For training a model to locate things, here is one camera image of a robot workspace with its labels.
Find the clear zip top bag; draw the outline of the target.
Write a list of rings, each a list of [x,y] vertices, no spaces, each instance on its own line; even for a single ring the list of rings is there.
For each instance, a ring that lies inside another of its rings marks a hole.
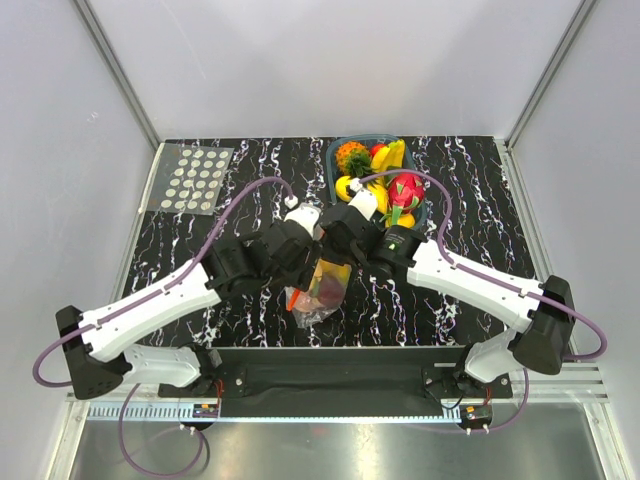
[[[332,315],[344,301],[352,267],[319,260],[309,288],[286,287],[286,310],[298,328],[309,328]]]

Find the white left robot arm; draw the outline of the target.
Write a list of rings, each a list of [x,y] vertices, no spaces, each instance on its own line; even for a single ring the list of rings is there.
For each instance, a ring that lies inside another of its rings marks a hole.
[[[115,303],[60,309],[55,319],[75,397],[95,399],[127,383],[208,394],[216,366],[204,348],[145,347],[138,340],[189,313],[268,286],[307,287],[318,238],[315,225],[276,221],[263,231],[213,241],[202,258]]]

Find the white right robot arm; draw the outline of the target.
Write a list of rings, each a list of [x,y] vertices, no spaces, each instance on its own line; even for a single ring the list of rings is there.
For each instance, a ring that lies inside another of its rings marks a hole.
[[[382,229],[345,203],[323,213],[319,226],[327,259],[454,297],[503,323],[504,332],[465,348],[453,374],[463,395],[476,396],[497,377],[522,368],[560,373],[575,324],[566,311],[571,295],[564,279],[551,276],[538,283],[511,277],[443,252],[417,230]]]

